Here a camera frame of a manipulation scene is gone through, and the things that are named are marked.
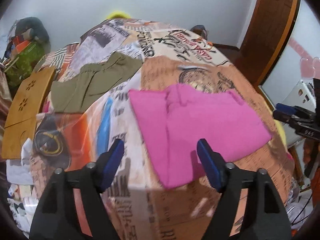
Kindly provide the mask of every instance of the black cable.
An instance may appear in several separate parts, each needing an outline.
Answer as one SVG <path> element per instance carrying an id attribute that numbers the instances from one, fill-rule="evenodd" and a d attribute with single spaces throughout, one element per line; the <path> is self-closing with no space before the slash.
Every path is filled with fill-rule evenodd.
<path id="1" fill-rule="evenodd" d="M 318 185 L 319 178 L 320 178 L 320 175 L 318 176 L 318 179 L 317 179 L 317 182 L 316 182 L 316 186 Z M 299 222 L 301 222 L 302 220 L 304 220 L 305 218 L 308 217 L 308 216 L 306 216 L 305 218 L 301 219 L 299 222 L 294 223 L 294 222 L 296 221 L 296 219 L 300 216 L 300 214 L 305 210 L 305 208 L 306 208 L 306 206 L 308 205 L 308 203 L 310 202 L 314 190 L 315 190 L 315 188 L 312 190 L 311 196 L 309 197 L 307 203 L 304 205 L 304 207 L 302 208 L 302 210 L 300 211 L 300 213 L 298 214 L 298 216 L 296 216 L 296 218 L 292 221 L 292 223 L 291 223 L 292 226 L 298 224 Z"/>

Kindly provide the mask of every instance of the wooden door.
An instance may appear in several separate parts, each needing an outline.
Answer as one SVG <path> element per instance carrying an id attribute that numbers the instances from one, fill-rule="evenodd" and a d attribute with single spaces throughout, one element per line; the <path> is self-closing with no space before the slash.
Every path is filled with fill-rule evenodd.
<path id="1" fill-rule="evenodd" d="M 257 0 L 241 46 L 239 69 L 256 87 L 275 65 L 291 34 L 298 0 Z"/>

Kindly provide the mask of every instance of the white cloth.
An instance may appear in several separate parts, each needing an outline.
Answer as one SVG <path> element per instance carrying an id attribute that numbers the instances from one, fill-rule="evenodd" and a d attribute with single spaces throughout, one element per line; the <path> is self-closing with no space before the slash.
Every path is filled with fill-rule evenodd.
<path id="1" fill-rule="evenodd" d="M 17 185 L 33 185 L 30 172 L 30 156 L 32 151 L 32 140 L 28 138 L 21 149 L 21 160 L 7 160 L 7 180 Z"/>

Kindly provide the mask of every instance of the baseboard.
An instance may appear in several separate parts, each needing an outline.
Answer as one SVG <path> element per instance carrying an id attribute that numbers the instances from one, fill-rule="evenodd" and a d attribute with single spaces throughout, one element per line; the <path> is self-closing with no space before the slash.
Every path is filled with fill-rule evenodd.
<path id="1" fill-rule="evenodd" d="M 224 44 L 213 44 L 217 49 L 232 49 L 236 51 L 240 51 L 238 47 L 236 46 L 230 46 L 230 45 L 224 45 Z"/>

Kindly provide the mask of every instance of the yellow round object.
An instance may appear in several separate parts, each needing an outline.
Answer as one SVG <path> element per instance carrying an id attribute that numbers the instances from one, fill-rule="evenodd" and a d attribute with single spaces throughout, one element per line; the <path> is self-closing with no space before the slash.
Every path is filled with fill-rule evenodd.
<path id="1" fill-rule="evenodd" d="M 123 18 L 123 19 L 130 19 L 130 15 L 127 13 L 124 13 L 122 11 L 113 11 L 112 13 L 110 13 L 107 17 L 107 19 L 119 19 L 119 18 Z"/>

